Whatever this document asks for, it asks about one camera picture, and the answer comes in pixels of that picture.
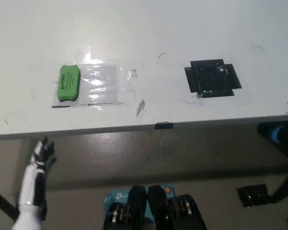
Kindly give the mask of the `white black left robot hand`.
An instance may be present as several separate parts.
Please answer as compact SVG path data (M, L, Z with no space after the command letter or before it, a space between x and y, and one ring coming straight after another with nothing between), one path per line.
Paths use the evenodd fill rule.
M35 146L25 168L18 200L19 215L13 230L43 229L47 215L47 178L55 162L54 142L45 137Z

